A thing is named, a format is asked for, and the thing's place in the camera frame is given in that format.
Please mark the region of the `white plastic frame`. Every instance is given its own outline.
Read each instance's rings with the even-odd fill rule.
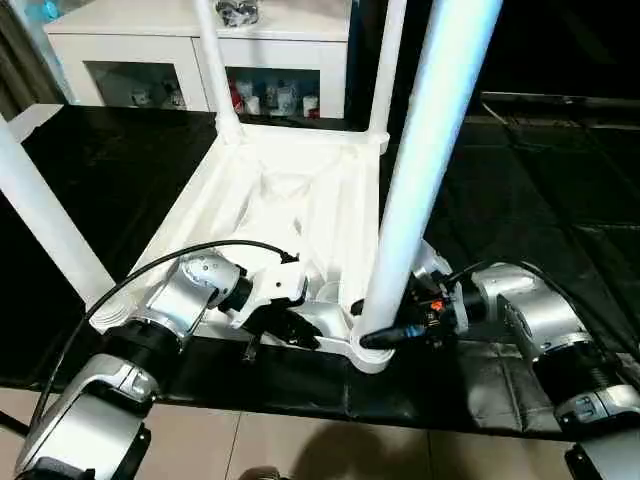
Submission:
[[[390,0],[388,4],[370,128],[364,133],[242,125],[231,104],[210,2],[194,0],[218,107],[219,135],[138,264],[190,243],[212,240],[212,229],[224,230],[220,223],[225,215],[238,218],[238,212],[229,213],[238,208],[239,197],[234,200],[237,192],[227,188],[221,193],[217,187],[229,181],[235,182],[234,188],[243,186],[239,178],[242,172],[229,176],[238,165],[243,166],[241,162],[260,158],[263,163],[277,164],[282,158],[319,156],[333,159],[341,169],[348,170],[346,174],[342,172],[342,180],[353,179],[347,185],[349,188],[344,189],[350,196],[333,202],[338,212],[333,220],[343,226],[342,230],[334,226],[334,232],[342,233],[333,238],[342,248],[338,262],[339,303],[346,307],[348,302],[362,296],[366,302],[363,315],[347,322],[349,326],[353,322],[350,331],[343,329],[341,334],[321,338],[320,350],[347,356],[368,373],[384,369],[393,352],[362,349],[359,339],[394,321],[501,3],[501,0],[434,0],[376,254],[378,162],[388,142],[387,117],[406,0]],[[0,122],[0,155],[3,193],[76,291],[90,304],[113,281],[4,121]],[[324,199],[330,203],[331,196]],[[326,215],[317,218],[321,223],[332,220]],[[328,231],[320,227],[311,229],[317,231],[309,236],[311,240]],[[104,328],[113,324],[118,314],[122,320],[126,310],[123,306],[99,312],[101,316],[95,318],[94,326]],[[205,325],[215,327],[216,321],[212,319]],[[214,335],[237,336],[237,332],[218,324],[221,325]]]

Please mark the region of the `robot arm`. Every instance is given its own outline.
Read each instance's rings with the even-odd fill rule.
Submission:
[[[267,328],[253,313],[299,304],[305,290],[297,262],[249,280],[215,250],[177,260],[127,321],[107,330],[102,351],[29,433],[17,478],[133,478],[151,440],[143,420],[206,311],[218,308],[232,326],[261,335]]]
[[[620,376],[618,362],[594,341],[571,305],[517,266],[493,265],[471,280],[488,320],[503,321],[513,332],[562,430],[580,439],[565,455],[574,478],[640,475],[640,393]]]
[[[425,320],[373,332],[361,345],[388,349],[422,339],[434,344],[430,337],[442,335],[445,316],[451,333],[476,317],[503,322],[551,400],[560,427],[580,439],[565,456],[574,478],[640,475],[640,393],[620,375],[617,359],[594,340],[565,298],[520,266],[494,264],[453,289],[444,281],[450,274],[446,261],[424,243],[414,276],[432,300],[423,302]],[[459,315],[460,304],[469,320]]]

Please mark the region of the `curtain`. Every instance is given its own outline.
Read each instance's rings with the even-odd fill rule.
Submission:
[[[11,5],[0,0],[0,113],[10,120],[33,103],[64,97]]]

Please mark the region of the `glass cabinet door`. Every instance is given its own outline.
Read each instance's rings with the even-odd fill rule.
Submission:
[[[227,67],[238,113],[272,117],[320,116],[320,72],[280,68]]]
[[[85,61],[104,105],[186,110],[173,64]]]

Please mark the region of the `white plastic stand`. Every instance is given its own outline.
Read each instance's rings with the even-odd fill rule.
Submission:
[[[1,115],[0,188],[86,305],[115,285]],[[126,303],[109,302],[96,318],[119,323],[127,313]]]
[[[406,0],[389,1],[370,126],[363,133],[241,124],[231,103],[215,13],[209,0],[194,0],[194,6],[219,135],[136,267],[186,245],[225,238],[260,240],[299,253],[310,279],[310,301],[299,312],[322,331],[320,350],[344,355],[364,372],[381,371],[393,352],[364,350],[359,340],[395,319],[501,0],[434,1],[377,256],[379,156],[389,138]],[[5,131],[0,125],[3,192],[78,293],[92,301],[112,280]],[[250,272],[279,261],[246,247],[223,253]],[[134,282],[131,295],[140,297],[159,275]],[[351,304],[365,297],[363,315],[351,317]],[[92,324],[104,331],[113,318]],[[243,338],[219,312],[208,314],[197,333]]]

